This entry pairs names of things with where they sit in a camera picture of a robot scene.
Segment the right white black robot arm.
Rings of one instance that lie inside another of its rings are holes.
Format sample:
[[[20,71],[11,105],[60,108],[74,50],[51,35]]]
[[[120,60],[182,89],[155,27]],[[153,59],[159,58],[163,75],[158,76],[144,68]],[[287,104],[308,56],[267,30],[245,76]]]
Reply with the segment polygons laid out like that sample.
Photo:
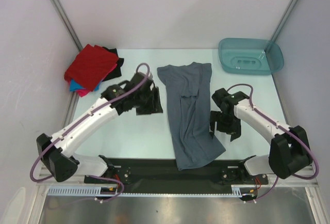
[[[211,96],[219,111],[210,113],[210,134],[225,133],[234,141],[241,137],[241,123],[245,122],[270,145],[269,154],[252,156],[243,161],[238,178],[251,183],[259,174],[275,174],[286,179],[311,165],[309,142],[301,126],[290,127],[274,121],[252,105],[251,97],[238,91],[229,94],[224,88]]]

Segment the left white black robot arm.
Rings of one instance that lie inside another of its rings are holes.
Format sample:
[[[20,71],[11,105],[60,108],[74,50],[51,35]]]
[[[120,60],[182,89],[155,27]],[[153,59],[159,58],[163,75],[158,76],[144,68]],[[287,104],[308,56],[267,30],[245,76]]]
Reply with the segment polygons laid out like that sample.
[[[57,182],[64,182],[76,173],[96,176],[107,183],[113,179],[110,160],[76,154],[76,150],[106,122],[135,109],[137,115],[162,113],[159,88],[143,73],[135,73],[131,80],[111,85],[79,118],[62,130],[37,138],[40,160]]]

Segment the grey blue polo shirt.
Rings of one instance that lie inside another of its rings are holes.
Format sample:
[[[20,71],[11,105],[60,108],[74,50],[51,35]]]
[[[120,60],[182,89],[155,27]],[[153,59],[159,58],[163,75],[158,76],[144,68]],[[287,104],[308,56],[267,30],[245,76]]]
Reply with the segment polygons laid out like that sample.
[[[167,93],[167,115],[178,170],[201,168],[226,149],[210,135],[210,63],[157,69]]]

